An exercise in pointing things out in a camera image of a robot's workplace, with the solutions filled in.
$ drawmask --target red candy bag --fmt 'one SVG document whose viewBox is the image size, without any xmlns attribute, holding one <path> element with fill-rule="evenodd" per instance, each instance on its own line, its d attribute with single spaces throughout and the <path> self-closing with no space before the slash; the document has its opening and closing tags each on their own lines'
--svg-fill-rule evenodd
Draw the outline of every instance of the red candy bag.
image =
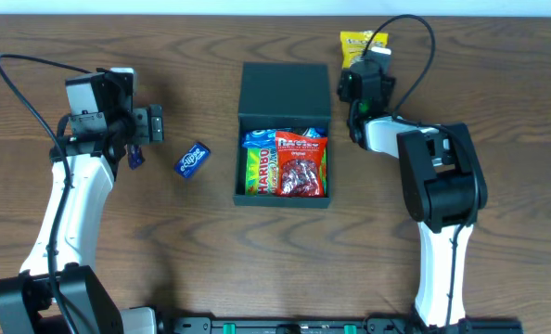
<svg viewBox="0 0 551 334">
<path fill-rule="evenodd" d="M 275 133 L 279 165 L 278 196 L 324 197 L 326 165 L 323 154 L 327 138 L 309 138 L 278 131 Z"/>
</svg>

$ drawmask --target yellow snack package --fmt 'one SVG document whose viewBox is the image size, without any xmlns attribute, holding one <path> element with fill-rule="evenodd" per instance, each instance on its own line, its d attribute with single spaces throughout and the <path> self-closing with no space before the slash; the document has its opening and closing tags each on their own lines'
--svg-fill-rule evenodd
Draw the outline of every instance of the yellow snack package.
<svg viewBox="0 0 551 334">
<path fill-rule="evenodd" d="M 364 51 L 366 43 L 368 43 L 372 33 L 373 31 L 340 32 L 341 52 L 343 53 L 343 63 L 341 67 L 343 69 L 349 68 L 360 56 L 362 56 L 362 51 Z M 370 47 L 387 47 L 388 40 L 388 33 L 379 32 L 370 44 Z"/>
</svg>

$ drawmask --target box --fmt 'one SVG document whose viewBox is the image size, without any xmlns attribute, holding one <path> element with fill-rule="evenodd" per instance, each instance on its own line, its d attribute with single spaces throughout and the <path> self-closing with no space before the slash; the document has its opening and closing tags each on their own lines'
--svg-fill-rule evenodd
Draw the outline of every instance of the box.
<svg viewBox="0 0 551 334">
<path fill-rule="evenodd" d="M 327 189 L 322 198 L 246 196 L 247 149 L 245 133 L 282 127 L 322 127 L 329 135 L 331 99 L 325 64 L 245 63 L 238 102 L 238 149 L 235 175 L 235 205 L 285 208 L 326 208 L 331 201 L 327 140 Z"/>
</svg>

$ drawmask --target white wall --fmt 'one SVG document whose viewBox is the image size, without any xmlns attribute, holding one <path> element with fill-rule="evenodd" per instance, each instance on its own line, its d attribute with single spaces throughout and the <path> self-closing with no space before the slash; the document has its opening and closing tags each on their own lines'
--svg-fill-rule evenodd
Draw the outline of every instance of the white wall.
<svg viewBox="0 0 551 334">
<path fill-rule="evenodd" d="M 0 13 L 551 17 L 551 0 L 0 0 Z"/>
</svg>

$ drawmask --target wooden table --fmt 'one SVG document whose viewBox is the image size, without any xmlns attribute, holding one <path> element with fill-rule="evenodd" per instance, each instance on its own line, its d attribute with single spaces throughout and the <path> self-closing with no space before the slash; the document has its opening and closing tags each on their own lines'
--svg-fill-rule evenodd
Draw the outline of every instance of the wooden table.
<svg viewBox="0 0 551 334">
<path fill-rule="evenodd" d="M 332 101 L 333 200 L 327 210 L 235 207 L 243 61 L 325 62 L 340 74 L 341 30 L 383 18 L 0 16 L 0 52 L 75 66 L 129 66 L 138 105 L 165 110 L 166 141 L 126 162 L 106 203 L 96 273 L 118 307 L 154 303 L 216 316 L 406 313 L 419 237 L 398 162 L 352 144 L 348 105 Z M 551 19 L 432 18 L 437 57 L 403 115 L 469 126 L 489 201 L 468 245 L 469 315 L 517 316 L 551 332 Z M 414 22 L 389 28 L 397 98 L 429 52 Z M 74 73 L 7 60 L 50 121 L 68 112 Z M 190 181 L 173 164 L 195 141 L 212 155 Z M 0 78 L 0 278 L 14 276 L 39 232 L 52 147 Z"/>
</svg>

